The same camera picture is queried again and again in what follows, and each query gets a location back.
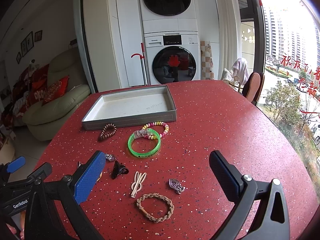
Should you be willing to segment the black hair claw clip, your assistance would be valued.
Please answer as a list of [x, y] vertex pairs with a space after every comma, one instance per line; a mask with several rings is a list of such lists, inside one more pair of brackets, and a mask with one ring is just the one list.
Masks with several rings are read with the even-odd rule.
[[114, 162], [114, 167], [111, 173], [112, 179], [116, 179], [117, 176], [122, 174], [128, 174], [128, 173], [129, 173], [129, 170], [123, 163], [120, 163], [117, 160]]

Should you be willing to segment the wall picture frames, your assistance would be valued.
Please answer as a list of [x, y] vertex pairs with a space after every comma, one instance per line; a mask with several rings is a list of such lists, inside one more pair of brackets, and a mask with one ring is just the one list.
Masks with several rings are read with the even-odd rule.
[[16, 56], [16, 61], [18, 64], [20, 64], [21, 59], [23, 57], [25, 57], [25, 55], [34, 47], [34, 43], [35, 42], [39, 42], [42, 40], [42, 30], [36, 31], [35, 33], [33, 33], [33, 31], [31, 31], [21, 42], [20, 46], [21, 46], [21, 51], [18, 52], [17, 56]]

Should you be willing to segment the white cabinet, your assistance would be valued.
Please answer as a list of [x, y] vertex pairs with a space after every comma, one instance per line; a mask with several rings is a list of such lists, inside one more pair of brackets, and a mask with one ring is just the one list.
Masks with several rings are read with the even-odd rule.
[[82, 0], [84, 45], [95, 91], [144, 84], [138, 0]]

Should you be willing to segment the grey jewelry tray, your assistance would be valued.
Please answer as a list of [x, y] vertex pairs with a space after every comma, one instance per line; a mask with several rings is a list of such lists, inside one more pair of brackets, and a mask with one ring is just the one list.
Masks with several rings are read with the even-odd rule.
[[82, 120], [87, 131], [101, 130], [106, 124], [117, 128], [177, 120], [177, 109], [166, 85], [139, 87], [99, 96]]

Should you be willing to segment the checkered hanging cloth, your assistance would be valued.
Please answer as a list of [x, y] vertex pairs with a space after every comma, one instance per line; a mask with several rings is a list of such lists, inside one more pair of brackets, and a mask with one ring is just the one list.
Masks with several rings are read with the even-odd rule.
[[212, 48], [209, 41], [201, 41], [201, 79], [214, 80], [214, 63]]

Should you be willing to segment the silver purple heart brooch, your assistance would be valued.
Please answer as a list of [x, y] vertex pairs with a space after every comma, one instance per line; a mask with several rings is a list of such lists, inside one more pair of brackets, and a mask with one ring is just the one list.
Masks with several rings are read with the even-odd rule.
[[177, 194], [181, 194], [185, 191], [185, 187], [182, 186], [182, 184], [177, 179], [169, 179], [169, 187], [175, 190]]

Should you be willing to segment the upper white dryer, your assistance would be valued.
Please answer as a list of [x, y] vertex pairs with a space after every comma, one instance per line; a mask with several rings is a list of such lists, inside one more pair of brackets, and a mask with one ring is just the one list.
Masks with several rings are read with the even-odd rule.
[[140, 0], [144, 34], [197, 32], [194, 0]]

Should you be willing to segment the beige sofa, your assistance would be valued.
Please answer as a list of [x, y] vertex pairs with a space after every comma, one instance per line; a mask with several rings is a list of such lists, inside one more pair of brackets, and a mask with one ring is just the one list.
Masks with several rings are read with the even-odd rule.
[[44, 97], [22, 120], [37, 140], [51, 140], [90, 94], [79, 49], [66, 50], [49, 63]]

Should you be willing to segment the red handled mop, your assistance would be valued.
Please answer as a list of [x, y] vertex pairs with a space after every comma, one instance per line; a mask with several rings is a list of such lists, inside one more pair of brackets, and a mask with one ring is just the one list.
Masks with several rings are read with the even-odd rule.
[[141, 46], [141, 53], [134, 53], [131, 55], [131, 58], [138, 56], [140, 59], [140, 66], [142, 69], [142, 75], [143, 75], [143, 81], [144, 81], [144, 85], [147, 86], [148, 85], [148, 81], [147, 81], [147, 75], [146, 75], [146, 70], [145, 70], [145, 64], [144, 64], [144, 45], [143, 42], [140, 44]]

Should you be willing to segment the green translucent bangle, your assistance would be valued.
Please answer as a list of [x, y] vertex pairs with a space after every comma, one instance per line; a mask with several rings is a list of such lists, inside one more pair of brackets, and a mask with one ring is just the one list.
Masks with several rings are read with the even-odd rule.
[[161, 137], [151, 128], [133, 132], [127, 142], [129, 152], [137, 158], [149, 158], [161, 149]]

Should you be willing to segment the red cushion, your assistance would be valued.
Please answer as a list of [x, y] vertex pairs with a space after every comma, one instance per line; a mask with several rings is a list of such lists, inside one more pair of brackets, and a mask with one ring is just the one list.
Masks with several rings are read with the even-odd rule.
[[69, 75], [55, 81], [47, 89], [46, 95], [42, 101], [42, 105], [54, 101], [67, 93]]

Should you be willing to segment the lower white washing machine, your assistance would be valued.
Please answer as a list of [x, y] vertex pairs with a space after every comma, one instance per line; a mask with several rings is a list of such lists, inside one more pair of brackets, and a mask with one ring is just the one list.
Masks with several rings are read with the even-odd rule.
[[144, 35], [151, 85], [201, 79], [200, 40], [196, 31]]

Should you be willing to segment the brown chair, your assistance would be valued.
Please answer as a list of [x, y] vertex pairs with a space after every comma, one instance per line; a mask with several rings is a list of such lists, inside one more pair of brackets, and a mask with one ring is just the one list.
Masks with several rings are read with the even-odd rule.
[[253, 72], [242, 89], [242, 95], [255, 106], [260, 98], [264, 80], [264, 73]]

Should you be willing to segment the beige hair pin clip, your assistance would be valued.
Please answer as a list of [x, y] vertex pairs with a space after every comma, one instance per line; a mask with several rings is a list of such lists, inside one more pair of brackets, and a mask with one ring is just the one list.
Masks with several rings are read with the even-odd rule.
[[137, 195], [137, 192], [139, 192], [142, 189], [142, 183], [146, 179], [147, 173], [141, 173], [139, 171], [135, 172], [134, 182], [131, 184], [131, 198], [135, 198]]

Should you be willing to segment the silver purple pendant charm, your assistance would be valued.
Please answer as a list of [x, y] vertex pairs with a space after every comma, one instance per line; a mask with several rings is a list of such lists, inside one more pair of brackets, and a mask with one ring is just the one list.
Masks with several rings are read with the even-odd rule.
[[105, 158], [106, 158], [106, 160], [109, 161], [109, 162], [116, 161], [116, 157], [115, 157], [115, 155], [113, 155], [113, 154], [107, 154], [107, 153], [105, 153]]

